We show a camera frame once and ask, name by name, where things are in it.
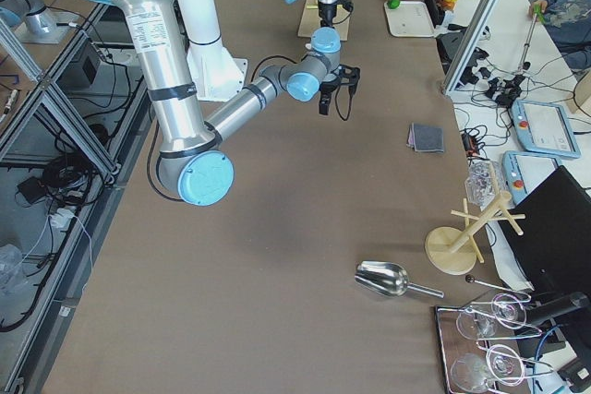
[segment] label on robot arm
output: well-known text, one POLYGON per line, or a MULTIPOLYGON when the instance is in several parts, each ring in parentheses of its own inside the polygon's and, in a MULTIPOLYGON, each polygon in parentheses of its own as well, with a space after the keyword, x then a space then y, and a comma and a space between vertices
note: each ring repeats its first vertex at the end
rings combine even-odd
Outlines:
POLYGON ((146 53, 170 48, 168 30, 159 7, 153 6, 150 11, 132 14, 126 19, 136 52, 146 53))

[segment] person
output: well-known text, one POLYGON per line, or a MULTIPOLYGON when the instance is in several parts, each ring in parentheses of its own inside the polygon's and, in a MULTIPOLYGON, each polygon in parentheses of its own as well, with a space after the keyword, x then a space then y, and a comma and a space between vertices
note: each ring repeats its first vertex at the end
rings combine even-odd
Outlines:
POLYGON ((564 61, 573 71, 591 67, 591 0, 536 0, 545 27, 564 61))

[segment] black monitor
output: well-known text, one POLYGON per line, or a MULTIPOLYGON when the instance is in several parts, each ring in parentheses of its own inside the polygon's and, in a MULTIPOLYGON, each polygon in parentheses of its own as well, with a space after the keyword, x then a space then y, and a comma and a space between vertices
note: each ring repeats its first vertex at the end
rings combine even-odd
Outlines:
MULTIPOLYGON (((515 209, 524 235, 507 222, 501 228, 536 294, 581 292, 591 298, 591 197, 559 167, 515 209)), ((591 370, 591 308, 556 317, 566 340, 591 370)))

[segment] white table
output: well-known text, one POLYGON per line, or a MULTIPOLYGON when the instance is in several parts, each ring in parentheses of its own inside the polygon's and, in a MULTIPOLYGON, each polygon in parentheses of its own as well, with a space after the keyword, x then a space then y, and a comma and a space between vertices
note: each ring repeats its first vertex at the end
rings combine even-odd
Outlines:
MULTIPOLYGON (((455 18, 453 23, 467 26, 470 23, 478 2, 479 0, 459 0, 454 11, 455 18)), ((492 73, 493 77, 512 78, 513 75, 511 73, 515 71, 519 65, 519 60, 524 49, 527 32, 529 31, 531 23, 531 18, 527 15, 528 5, 528 0, 500 0, 488 21, 491 34, 490 39, 480 41, 478 47, 489 53, 489 62, 498 69, 509 72, 505 74, 496 70, 492 73)), ((527 83, 524 81, 522 84, 524 92, 520 99, 555 102, 564 101, 572 96, 569 91, 574 89, 576 80, 571 76, 571 70, 560 56, 560 52, 548 36, 544 27, 541 24, 537 24, 534 29, 532 44, 525 60, 531 63, 529 73, 533 74, 532 79, 534 81, 552 85, 555 89, 540 88, 534 90, 535 87, 540 86, 541 84, 530 84, 530 91, 526 92, 527 83)), ((477 94, 477 92, 474 91, 483 91, 487 89, 488 82, 486 80, 480 80, 474 87, 468 85, 467 87, 463 87, 463 90, 456 90, 450 94, 456 109, 464 110, 469 114, 468 120, 465 113, 456 113, 458 126, 460 129, 463 129, 465 127, 474 127, 476 125, 486 125, 490 134, 504 137, 505 130, 498 127, 496 123, 498 112, 493 107, 493 105, 495 105, 493 101, 482 102, 482 104, 489 105, 491 108, 476 107, 470 104, 471 97, 477 94)), ((481 101, 485 100, 486 97, 484 95, 479 95, 476 99, 481 101)), ((584 114, 572 114, 565 102, 563 103, 563 108, 569 117, 575 117, 591 123, 591 118, 584 114)), ((505 121, 508 122, 508 116, 505 116, 505 121)), ((573 131, 591 130, 591 125, 586 125, 582 122, 571 120, 571 125, 573 131)), ((499 144, 502 142, 502 140, 493 137, 488 137, 486 141, 490 144, 499 144)), ((589 187, 591 186, 591 136, 578 136, 576 137, 576 141, 582 151, 581 158, 576 160, 564 159, 562 162, 581 186, 589 187)), ((523 150, 517 141, 513 129, 505 144, 498 147, 486 148, 486 157, 493 161, 501 162, 502 154, 510 149, 523 150)), ((520 283, 520 281, 523 282, 523 279, 520 276, 521 273, 515 266, 514 259, 513 262, 511 261, 513 253, 511 252, 501 229, 497 223, 492 223, 491 225, 493 226, 495 234, 497 234, 497 241, 493 246, 493 253, 495 255, 495 262, 499 275, 508 284, 517 287, 521 286, 523 288, 523 284, 520 283)), ((546 354, 544 360, 553 364, 554 367, 560 368, 564 364, 570 362, 573 358, 573 350, 567 345, 567 348, 564 350, 546 354)), ((544 382, 547 383, 549 389, 545 389, 544 392, 552 392, 552 387, 556 386, 553 385, 556 383, 556 380, 552 381, 543 376, 538 379, 543 386, 544 382)), ((586 390, 585 393, 591 393, 591 388, 586 390)))

